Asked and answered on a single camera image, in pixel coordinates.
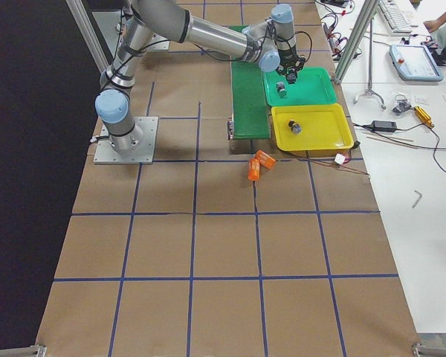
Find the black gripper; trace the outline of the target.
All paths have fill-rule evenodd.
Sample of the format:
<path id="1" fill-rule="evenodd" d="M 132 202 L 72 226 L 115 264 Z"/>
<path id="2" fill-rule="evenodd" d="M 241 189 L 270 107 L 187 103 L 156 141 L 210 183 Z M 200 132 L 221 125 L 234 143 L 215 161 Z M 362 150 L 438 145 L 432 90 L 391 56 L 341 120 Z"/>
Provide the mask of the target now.
<path id="1" fill-rule="evenodd" d="M 300 56 L 296 50 L 284 50 L 278 51 L 280 64 L 276 71 L 279 75 L 285 76 L 287 70 L 294 68 L 297 70 L 297 74 L 301 71 L 306 63 L 306 57 Z"/>

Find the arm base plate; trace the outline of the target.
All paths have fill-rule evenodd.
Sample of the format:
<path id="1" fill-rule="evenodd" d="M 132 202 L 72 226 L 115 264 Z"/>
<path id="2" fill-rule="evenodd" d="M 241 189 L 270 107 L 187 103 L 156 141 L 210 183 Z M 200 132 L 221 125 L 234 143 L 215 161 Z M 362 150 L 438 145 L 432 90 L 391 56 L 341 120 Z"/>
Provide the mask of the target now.
<path id="1" fill-rule="evenodd" d="M 159 117 L 134 117 L 135 127 L 128 135 L 110 135 L 105 126 L 96 142 L 95 164 L 151 164 L 155 156 L 155 142 Z"/>
<path id="2" fill-rule="evenodd" d="M 154 33 L 149 43 L 148 51 L 151 52 L 159 52 L 159 51 L 168 51 L 169 50 L 170 41 L 167 38 L 164 38 L 160 35 Z"/>

